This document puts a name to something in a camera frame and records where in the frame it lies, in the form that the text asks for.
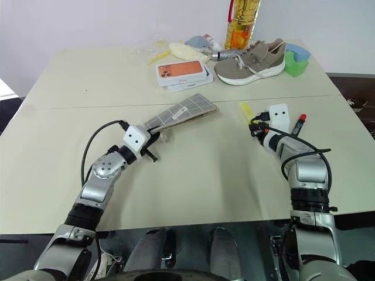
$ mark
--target orange phone image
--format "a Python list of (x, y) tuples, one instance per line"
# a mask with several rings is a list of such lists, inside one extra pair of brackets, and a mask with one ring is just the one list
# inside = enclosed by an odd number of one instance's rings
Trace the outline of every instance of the orange phone image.
[(159, 66), (160, 78), (176, 77), (203, 71), (199, 61), (187, 61), (184, 63), (166, 64)]

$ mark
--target red marker cap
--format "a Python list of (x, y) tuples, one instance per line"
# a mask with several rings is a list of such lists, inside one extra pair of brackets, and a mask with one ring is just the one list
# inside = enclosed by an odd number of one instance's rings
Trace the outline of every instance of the red marker cap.
[(306, 121), (306, 114), (301, 114), (299, 120)]

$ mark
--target phone box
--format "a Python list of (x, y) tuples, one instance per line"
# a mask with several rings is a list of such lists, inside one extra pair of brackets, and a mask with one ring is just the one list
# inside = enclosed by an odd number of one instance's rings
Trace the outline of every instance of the phone box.
[(201, 81), (194, 81), (194, 82), (189, 82), (189, 83), (182, 83), (182, 84), (177, 84), (177, 85), (170, 85), (167, 86), (167, 89), (169, 92), (178, 92), (190, 88), (195, 88), (201, 85), (205, 85), (208, 83), (211, 83), (213, 81), (213, 74), (210, 71), (210, 69), (207, 67), (206, 64), (203, 63), (204, 69), (206, 70), (206, 79), (201, 80)]
[(155, 66), (159, 86), (169, 86), (207, 79), (207, 72), (200, 60)]

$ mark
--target white wall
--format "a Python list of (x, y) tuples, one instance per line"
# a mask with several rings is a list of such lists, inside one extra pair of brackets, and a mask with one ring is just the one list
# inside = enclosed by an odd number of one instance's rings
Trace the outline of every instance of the white wall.
[[(25, 96), (61, 48), (204, 33), (223, 42), (228, 6), (229, 0), (2, 0), (0, 78)], [(300, 38), (327, 72), (374, 74), (374, 11), (372, 0), (262, 0), (254, 38)]]

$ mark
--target beige sneaker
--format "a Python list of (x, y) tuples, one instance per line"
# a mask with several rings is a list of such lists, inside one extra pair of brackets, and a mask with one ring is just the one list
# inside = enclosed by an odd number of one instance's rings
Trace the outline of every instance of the beige sneaker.
[(230, 85), (245, 85), (275, 76), (285, 67), (285, 46), (286, 43), (280, 38), (269, 44), (256, 42), (241, 56), (218, 62), (214, 70), (219, 79)]

